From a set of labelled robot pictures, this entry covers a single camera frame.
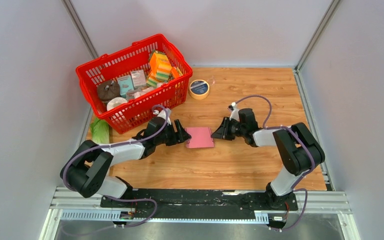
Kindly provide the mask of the pink paper box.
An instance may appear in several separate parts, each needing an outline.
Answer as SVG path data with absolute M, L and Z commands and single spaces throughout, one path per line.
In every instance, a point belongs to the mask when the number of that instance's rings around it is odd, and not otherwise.
M 187 127 L 185 130 L 191 136 L 186 141 L 188 149 L 213 148 L 215 146 L 209 127 Z

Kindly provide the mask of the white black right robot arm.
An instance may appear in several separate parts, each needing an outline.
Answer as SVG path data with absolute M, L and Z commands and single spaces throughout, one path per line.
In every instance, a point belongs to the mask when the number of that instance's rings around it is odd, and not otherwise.
M 237 117 L 224 117 L 211 137 L 227 141 L 240 137 L 254 148 L 277 147 L 282 168 L 266 186 L 265 203 L 273 210 L 279 209 L 296 185 L 325 161 L 325 153 L 302 122 L 291 126 L 263 128 L 258 126 L 251 108 L 235 110 L 233 114 Z

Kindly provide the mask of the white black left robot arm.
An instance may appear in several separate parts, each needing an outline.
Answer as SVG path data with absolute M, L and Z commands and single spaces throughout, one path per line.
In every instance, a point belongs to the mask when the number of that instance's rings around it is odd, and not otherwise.
M 108 145 L 84 141 L 62 168 L 60 177 L 66 187 L 84 198 L 106 195 L 125 208 L 132 203 L 133 194 L 126 181 L 109 175 L 110 168 L 126 161 L 145 159 L 159 145 L 173 146 L 191 138 L 178 119 L 170 123 L 164 117 L 153 117 L 145 129 L 127 141 Z

